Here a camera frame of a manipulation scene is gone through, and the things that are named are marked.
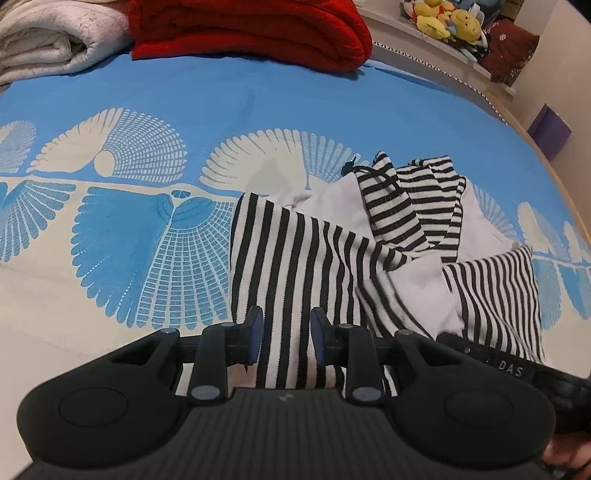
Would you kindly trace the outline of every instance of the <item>wooden bed edge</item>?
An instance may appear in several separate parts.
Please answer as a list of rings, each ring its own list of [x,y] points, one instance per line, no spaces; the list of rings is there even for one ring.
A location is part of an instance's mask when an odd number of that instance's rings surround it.
[[[585,239],[587,244],[591,247],[591,236],[589,235],[589,230],[587,230],[587,227],[585,226],[585,224],[583,222],[583,218],[581,217],[579,211],[577,210],[577,207],[574,204],[573,199],[570,197],[568,191],[566,190],[564,184],[562,183],[562,180],[560,180],[555,169],[550,164],[550,161],[546,158],[544,153],[540,150],[538,145],[534,142],[534,139],[530,137],[529,133],[523,127],[523,125],[521,125],[519,123],[519,121],[515,118],[515,115],[513,115],[509,111],[509,109],[505,105],[503,105],[503,103],[498,98],[495,97],[495,95],[493,93],[487,92],[486,97],[491,101],[491,103],[493,103],[495,105],[496,109],[505,118],[507,124],[510,125],[511,127],[513,127],[513,129],[517,132],[517,134],[521,138],[523,138],[523,140],[525,140],[531,148],[534,149],[534,151],[538,155],[540,161],[544,164],[544,167],[546,167],[546,170],[548,171],[548,173],[550,173],[550,176],[552,177],[552,179],[554,180],[554,183],[558,187],[560,194],[562,195],[564,201],[566,202],[566,205],[569,208],[570,214],[573,216],[573,219],[576,223],[577,228],[579,229],[579,232],[581,233],[582,237]]]

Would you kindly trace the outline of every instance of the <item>decorative trim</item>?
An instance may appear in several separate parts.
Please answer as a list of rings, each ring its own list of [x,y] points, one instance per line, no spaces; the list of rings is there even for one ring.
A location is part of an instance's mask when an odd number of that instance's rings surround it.
[[[479,95],[482,95],[482,97],[484,98],[484,100],[486,100],[488,102],[488,104],[491,106],[491,108],[495,111],[495,113],[498,115],[499,119],[505,124],[505,125],[509,125],[507,123],[507,121],[505,120],[505,118],[503,118],[503,116],[501,115],[501,113],[496,109],[495,105],[488,99],[488,97],[482,93],[480,90],[475,89],[472,85],[468,85],[466,82],[464,82],[463,80],[460,80],[459,78],[451,75],[450,73],[446,72],[445,70],[440,69],[439,67],[436,67],[435,65],[431,65],[430,63],[427,63],[426,61],[423,61],[421,59],[418,59],[416,57],[413,57],[412,55],[409,55],[408,53],[404,53],[403,51],[398,50],[397,48],[392,48],[388,45],[384,45],[383,43],[380,42],[376,42],[373,41],[372,42],[375,46],[380,47],[380,48],[384,48],[385,50],[389,50],[393,53],[396,53],[398,55],[402,55],[403,57],[406,57],[408,59],[414,60],[418,63],[420,63],[421,65],[425,65],[426,67],[429,67],[433,70],[435,70],[436,72],[439,73],[443,73],[445,75],[447,75],[448,77],[454,79],[455,81],[461,83],[462,85],[471,88],[472,90],[474,90],[476,93],[478,93]]]

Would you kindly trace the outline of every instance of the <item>bed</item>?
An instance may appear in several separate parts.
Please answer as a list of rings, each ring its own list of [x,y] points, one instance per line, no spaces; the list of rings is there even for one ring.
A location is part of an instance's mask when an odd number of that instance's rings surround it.
[[[534,248],[554,366],[588,375],[591,254],[536,152],[471,87],[388,47],[374,57],[334,76],[122,54],[0,96],[5,476],[27,462],[14,423],[27,390],[154,329],[229,318],[242,192],[322,189],[379,150],[397,166],[451,156],[485,217]]]

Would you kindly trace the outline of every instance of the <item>ribbed black surface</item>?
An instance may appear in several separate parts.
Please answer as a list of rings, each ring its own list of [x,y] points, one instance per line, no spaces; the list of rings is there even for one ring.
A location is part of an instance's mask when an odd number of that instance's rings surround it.
[[[37,462],[20,480],[544,480],[533,464],[475,472],[427,459],[402,442],[382,411],[335,390],[237,390],[195,408],[161,449],[127,465],[74,471]]]

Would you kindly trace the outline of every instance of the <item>dark red cushion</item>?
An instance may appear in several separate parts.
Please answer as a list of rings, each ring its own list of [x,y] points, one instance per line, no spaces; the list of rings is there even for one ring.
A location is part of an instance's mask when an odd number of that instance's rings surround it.
[[[492,37],[489,53],[479,63],[491,73],[493,82],[504,82],[520,72],[540,42],[538,35],[510,20],[493,23],[488,33]]]

